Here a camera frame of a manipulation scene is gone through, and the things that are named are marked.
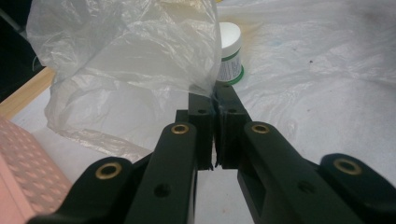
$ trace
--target white lid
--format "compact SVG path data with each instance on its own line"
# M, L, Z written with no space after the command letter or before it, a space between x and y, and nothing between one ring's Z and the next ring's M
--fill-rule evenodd
M222 48L221 58L229 57L241 48L241 30L237 25L230 22L221 22L220 34Z

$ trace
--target wooden strip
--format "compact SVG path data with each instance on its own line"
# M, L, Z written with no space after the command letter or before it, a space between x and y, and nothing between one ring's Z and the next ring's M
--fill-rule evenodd
M0 104L0 115L12 119L50 86L55 72L46 67Z

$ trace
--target white container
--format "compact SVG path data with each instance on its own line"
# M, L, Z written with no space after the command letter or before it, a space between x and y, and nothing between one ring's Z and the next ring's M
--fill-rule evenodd
M219 25L222 52L218 81L233 85L244 75L239 55L242 45L241 30L230 22L221 22Z

